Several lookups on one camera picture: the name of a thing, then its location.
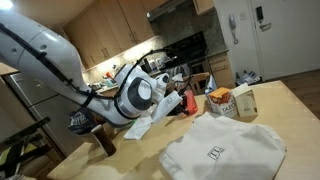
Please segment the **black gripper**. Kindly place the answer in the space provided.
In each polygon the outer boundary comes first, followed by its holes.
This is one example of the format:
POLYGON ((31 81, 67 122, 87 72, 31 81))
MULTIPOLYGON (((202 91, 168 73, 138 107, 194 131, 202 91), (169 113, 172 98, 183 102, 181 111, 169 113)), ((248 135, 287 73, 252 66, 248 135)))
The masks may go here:
POLYGON ((186 98, 183 98, 183 100, 169 113, 168 116, 176 116, 180 113, 183 113, 185 115, 189 114, 189 111, 187 110, 187 100, 186 98))

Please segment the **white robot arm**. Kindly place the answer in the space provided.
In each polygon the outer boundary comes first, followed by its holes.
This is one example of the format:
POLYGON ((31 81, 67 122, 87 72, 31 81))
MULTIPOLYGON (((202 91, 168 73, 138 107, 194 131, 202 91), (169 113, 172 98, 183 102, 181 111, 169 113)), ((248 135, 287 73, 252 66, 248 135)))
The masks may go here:
POLYGON ((154 109, 151 119, 157 122, 182 101, 178 92, 166 92, 167 73, 152 78, 137 63, 125 64, 116 73, 115 95, 101 95, 85 83, 73 44, 11 10, 0 11, 0 57, 2 63, 40 80, 113 127, 129 124, 149 108, 154 109))

